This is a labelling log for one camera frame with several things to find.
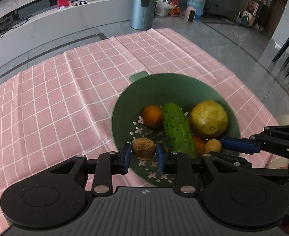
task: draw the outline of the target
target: brown door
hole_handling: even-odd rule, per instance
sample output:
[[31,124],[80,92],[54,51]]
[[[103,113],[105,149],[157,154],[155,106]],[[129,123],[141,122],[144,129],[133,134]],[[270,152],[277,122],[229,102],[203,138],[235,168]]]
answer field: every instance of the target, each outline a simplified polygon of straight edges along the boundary
[[270,5],[269,19],[266,24],[266,29],[270,33],[274,33],[278,23],[282,17],[283,11],[288,0],[273,0]]

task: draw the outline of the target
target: large blue water jug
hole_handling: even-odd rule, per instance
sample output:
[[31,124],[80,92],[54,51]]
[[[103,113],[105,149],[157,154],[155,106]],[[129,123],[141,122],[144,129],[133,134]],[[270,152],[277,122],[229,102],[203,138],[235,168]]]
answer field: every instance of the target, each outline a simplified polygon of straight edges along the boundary
[[199,19],[203,15],[203,8],[205,6],[205,0],[188,0],[187,7],[193,6],[196,10],[195,19]]

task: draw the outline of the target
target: red box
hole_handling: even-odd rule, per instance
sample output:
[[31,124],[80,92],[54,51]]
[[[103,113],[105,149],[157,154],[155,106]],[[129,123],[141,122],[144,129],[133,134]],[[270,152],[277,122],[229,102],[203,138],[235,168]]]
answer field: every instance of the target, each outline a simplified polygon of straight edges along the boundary
[[61,6],[68,7],[69,6],[69,0],[57,0],[58,8]]

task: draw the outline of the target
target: green bowl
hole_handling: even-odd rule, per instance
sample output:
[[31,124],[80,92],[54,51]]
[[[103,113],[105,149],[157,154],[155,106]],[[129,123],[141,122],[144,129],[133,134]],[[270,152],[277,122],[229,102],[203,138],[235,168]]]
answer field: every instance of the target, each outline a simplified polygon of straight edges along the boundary
[[[178,104],[185,113],[190,112],[202,101],[216,101],[225,109],[229,118],[224,135],[241,137],[233,110],[224,98],[207,84],[186,75],[168,73],[149,75],[144,71],[132,75],[130,80],[132,84],[119,96],[112,112],[112,135],[118,150],[121,150],[126,142],[132,142],[134,138],[145,137],[152,139],[155,143],[164,142],[163,129],[146,128],[139,116],[142,109],[149,105],[163,106],[168,102]],[[130,168],[155,186],[171,187],[175,183],[173,175],[169,175],[166,179],[158,172],[156,157],[141,163],[132,155]]]

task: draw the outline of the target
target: white plastic bag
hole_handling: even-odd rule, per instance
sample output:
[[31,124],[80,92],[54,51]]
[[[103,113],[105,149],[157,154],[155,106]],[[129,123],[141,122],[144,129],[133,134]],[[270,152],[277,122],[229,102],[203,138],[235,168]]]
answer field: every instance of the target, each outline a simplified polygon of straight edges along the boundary
[[155,13],[160,17],[165,17],[167,14],[167,9],[169,8],[167,0],[158,0],[156,2]]

